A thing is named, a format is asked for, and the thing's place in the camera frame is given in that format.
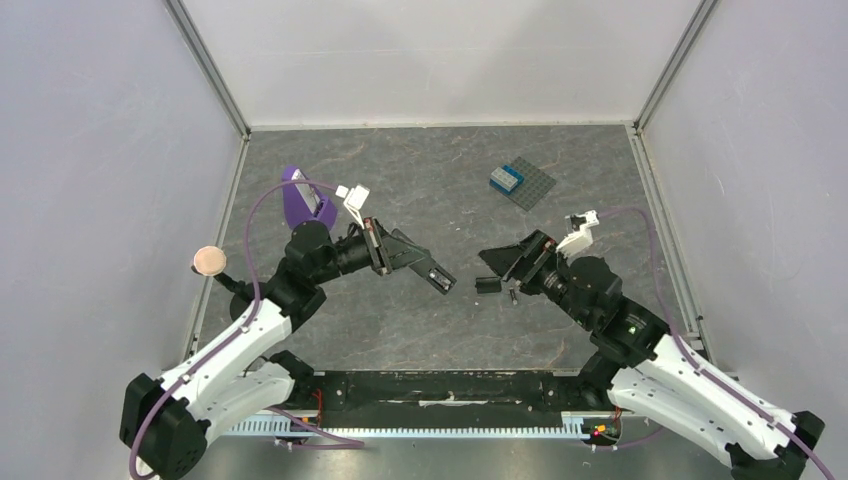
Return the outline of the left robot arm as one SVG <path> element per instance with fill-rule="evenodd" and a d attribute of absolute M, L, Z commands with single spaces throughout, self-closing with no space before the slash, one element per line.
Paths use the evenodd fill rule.
<path fill-rule="evenodd" d="M 252 373 L 246 368 L 317 312 L 326 300 L 324 283 L 361 269 L 384 276 L 405 267 L 442 294 L 455 286 L 428 250 L 372 217 L 352 223 L 337 240 L 320 221 L 301 223 L 266 282 L 211 272 L 233 295 L 233 323 L 159 377 L 141 373 L 127 385 L 119 438 L 131 450 L 131 477 L 142 478 L 138 465 L 144 463 L 148 478 L 181 479 L 214 440 L 247 417 L 283 402 L 295 409 L 307 405 L 314 393 L 309 376 L 281 360 Z"/>

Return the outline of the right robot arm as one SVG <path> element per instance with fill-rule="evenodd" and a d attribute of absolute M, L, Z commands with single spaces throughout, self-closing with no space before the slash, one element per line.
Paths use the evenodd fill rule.
<path fill-rule="evenodd" d="M 585 405 L 610 403 L 641 415 L 701 447 L 734 479 L 802 476 L 824 422 L 761 399 L 680 344 L 664 320 L 623 294 L 604 259 L 569 260 L 539 230 L 479 256 L 497 276 L 546 296 L 589 332 L 597 351 L 577 382 Z"/>

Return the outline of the black battery cover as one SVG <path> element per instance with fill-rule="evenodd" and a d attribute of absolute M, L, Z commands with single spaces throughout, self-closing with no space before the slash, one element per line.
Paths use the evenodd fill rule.
<path fill-rule="evenodd" d="M 497 276 L 477 277 L 475 290 L 478 295 L 495 294 L 502 291 L 502 281 Z"/>

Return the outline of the black remote control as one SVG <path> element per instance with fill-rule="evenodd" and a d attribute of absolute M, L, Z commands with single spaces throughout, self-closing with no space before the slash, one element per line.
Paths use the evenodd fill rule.
<path fill-rule="evenodd" d="M 456 285 L 456 279 L 432 257 L 422 257 L 410 264 L 409 268 L 443 295 Z"/>

